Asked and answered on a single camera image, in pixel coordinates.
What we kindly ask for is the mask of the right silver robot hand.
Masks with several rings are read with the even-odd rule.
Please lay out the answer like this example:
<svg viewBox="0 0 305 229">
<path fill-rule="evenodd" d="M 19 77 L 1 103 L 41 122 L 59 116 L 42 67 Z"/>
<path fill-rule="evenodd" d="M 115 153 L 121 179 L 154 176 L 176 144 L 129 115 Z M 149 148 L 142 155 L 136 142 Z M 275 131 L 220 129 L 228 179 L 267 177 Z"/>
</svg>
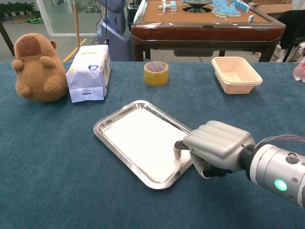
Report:
<svg viewBox="0 0 305 229">
<path fill-rule="evenodd" d="M 175 142 L 175 159 L 181 151 L 190 151 L 191 160 L 201 177 L 224 177 L 242 170 L 240 157 L 244 150 L 255 145 L 251 134 L 240 128 L 211 120 Z"/>
</svg>

